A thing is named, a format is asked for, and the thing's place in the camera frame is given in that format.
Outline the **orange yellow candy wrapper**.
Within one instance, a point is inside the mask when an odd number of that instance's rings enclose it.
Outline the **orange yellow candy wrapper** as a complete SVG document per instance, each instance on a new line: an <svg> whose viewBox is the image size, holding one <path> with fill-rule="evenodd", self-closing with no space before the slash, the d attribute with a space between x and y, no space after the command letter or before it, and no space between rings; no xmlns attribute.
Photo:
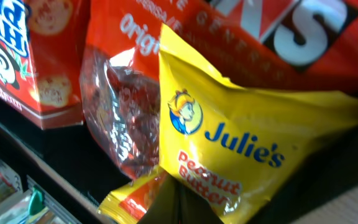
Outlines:
<svg viewBox="0 0 358 224"><path fill-rule="evenodd" d="M157 198L168 173L155 166L130 183L110 191L98 207L98 213L120 224L137 223Z"/></svg>

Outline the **small yellow snack packet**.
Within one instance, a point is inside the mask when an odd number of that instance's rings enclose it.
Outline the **small yellow snack packet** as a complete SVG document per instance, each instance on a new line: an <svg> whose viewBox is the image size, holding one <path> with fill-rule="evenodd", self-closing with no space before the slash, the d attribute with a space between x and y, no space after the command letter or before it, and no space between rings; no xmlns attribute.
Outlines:
<svg viewBox="0 0 358 224"><path fill-rule="evenodd" d="M224 223L249 221L307 157L358 126L340 91L274 91L230 81L162 25L159 164Z"/></svg>

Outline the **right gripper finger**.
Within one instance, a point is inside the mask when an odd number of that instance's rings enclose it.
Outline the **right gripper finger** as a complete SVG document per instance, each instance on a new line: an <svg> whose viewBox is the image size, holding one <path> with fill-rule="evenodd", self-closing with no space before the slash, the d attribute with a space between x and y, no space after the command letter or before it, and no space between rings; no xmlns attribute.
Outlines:
<svg viewBox="0 0 358 224"><path fill-rule="evenodd" d="M209 203L172 176L138 224L223 224Z"/></svg>

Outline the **red candy bag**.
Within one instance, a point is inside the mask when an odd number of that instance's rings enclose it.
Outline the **red candy bag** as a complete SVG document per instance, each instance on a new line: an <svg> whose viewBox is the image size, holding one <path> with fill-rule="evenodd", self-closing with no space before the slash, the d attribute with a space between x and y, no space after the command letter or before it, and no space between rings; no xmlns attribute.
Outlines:
<svg viewBox="0 0 358 224"><path fill-rule="evenodd" d="M358 1L93 0L86 46L99 58L135 50L157 76L160 26L170 26L243 86L358 90Z"/></svg>

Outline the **red Hello Panda box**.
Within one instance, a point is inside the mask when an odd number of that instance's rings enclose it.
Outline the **red Hello Panda box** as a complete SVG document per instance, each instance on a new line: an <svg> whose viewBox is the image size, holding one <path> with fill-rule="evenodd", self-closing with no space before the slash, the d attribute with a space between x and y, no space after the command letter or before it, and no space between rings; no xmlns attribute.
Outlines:
<svg viewBox="0 0 358 224"><path fill-rule="evenodd" d="M41 129L84 122L89 0L0 0L0 99Z"/></svg>

